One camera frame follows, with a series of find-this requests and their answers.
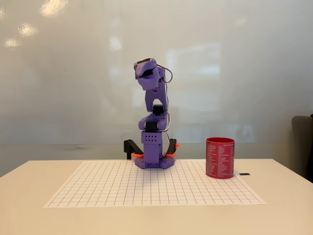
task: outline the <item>white table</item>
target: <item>white table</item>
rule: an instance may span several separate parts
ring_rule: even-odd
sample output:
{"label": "white table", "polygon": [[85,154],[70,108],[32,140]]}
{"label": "white table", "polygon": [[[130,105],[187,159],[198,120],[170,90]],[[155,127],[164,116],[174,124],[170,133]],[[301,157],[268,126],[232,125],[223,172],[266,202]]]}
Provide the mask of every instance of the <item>white table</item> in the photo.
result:
{"label": "white table", "polygon": [[235,171],[251,174],[242,178],[267,205],[44,209],[44,204],[81,163],[30,161],[1,177],[0,234],[313,233],[313,184],[267,159],[235,160]]}

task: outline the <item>wire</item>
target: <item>wire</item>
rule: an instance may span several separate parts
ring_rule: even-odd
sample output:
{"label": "wire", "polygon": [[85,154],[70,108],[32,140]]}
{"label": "wire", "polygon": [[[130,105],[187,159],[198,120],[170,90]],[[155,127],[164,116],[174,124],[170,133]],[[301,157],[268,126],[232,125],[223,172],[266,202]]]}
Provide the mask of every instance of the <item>wire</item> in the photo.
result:
{"label": "wire", "polygon": [[161,67],[161,68],[163,68],[163,69],[165,69],[165,70],[167,70],[167,71],[169,71],[170,73],[171,73],[171,79],[167,82],[166,80],[163,80],[162,79],[162,82],[164,82],[164,83],[170,83],[171,81],[172,81],[172,79],[173,79],[173,73],[172,73],[172,71],[170,71],[167,67],[165,67],[165,66],[163,66],[163,65],[159,65],[159,64],[157,64],[159,67]]}
{"label": "wire", "polygon": [[166,129],[165,129],[165,130],[161,130],[161,131],[159,131],[159,132],[167,132],[167,131],[168,131],[168,128],[170,128],[171,117],[170,117],[170,114],[169,114],[169,113],[167,113],[167,117],[168,117],[168,125],[167,125]]}

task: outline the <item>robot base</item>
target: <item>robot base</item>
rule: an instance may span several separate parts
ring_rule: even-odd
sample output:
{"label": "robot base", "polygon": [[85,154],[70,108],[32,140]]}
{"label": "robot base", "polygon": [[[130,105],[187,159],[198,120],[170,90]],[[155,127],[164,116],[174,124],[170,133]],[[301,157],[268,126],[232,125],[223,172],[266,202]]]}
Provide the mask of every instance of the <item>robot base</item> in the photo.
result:
{"label": "robot base", "polygon": [[146,169],[148,167],[160,167],[162,169],[167,169],[170,166],[174,165],[174,161],[174,158],[160,158],[159,163],[149,164],[145,163],[145,160],[143,158],[137,158],[135,159],[135,165],[141,169]]}

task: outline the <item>grid paper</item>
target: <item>grid paper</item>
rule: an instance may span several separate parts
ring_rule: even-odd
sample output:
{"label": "grid paper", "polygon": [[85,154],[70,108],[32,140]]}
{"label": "grid paper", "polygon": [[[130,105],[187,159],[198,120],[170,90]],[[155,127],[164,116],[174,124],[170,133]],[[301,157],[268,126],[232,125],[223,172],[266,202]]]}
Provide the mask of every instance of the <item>grid paper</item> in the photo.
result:
{"label": "grid paper", "polygon": [[84,161],[44,208],[266,204],[238,174],[205,174],[205,160],[140,169],[130,160]]}

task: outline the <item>orange bracket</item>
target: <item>orange bracket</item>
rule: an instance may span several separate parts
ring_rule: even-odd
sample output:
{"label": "orange bracket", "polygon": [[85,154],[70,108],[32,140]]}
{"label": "orange bracket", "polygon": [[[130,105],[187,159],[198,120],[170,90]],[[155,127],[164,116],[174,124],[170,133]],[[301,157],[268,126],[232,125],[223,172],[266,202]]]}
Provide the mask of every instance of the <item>orange bracket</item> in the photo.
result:
{"label": "orange bracket", "polygon": [[176,152],[173,154],[166,154],[165,157],[166,158],[174,158],[176,156]]}
{"label": "orange bracket", "polygon": [[134,158],[143,158],[143,154],[136,154],[136,153],[133,153],[133,157],[134,157]]}

